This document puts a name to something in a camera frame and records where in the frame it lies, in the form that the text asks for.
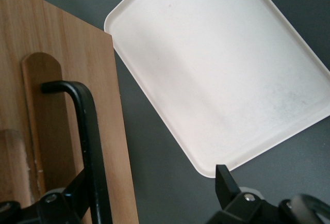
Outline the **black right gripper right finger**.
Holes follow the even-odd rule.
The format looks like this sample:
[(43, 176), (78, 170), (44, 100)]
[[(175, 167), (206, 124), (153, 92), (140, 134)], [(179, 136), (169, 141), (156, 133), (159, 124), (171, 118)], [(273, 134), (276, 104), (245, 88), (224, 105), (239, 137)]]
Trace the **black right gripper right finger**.
[(278, 223), (277, 208), (242, 191), (225, 165), (216, 166), (215, 190), (221, 209), (208, 223)]

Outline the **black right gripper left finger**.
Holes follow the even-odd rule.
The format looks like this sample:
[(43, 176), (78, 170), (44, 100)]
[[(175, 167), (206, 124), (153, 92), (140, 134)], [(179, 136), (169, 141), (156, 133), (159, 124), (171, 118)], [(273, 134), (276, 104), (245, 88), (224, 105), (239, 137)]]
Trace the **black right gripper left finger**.
[(85, 171), (61, 192), (52, 190), (37, 203), (40, 223), (82, 223), (87, 211)]

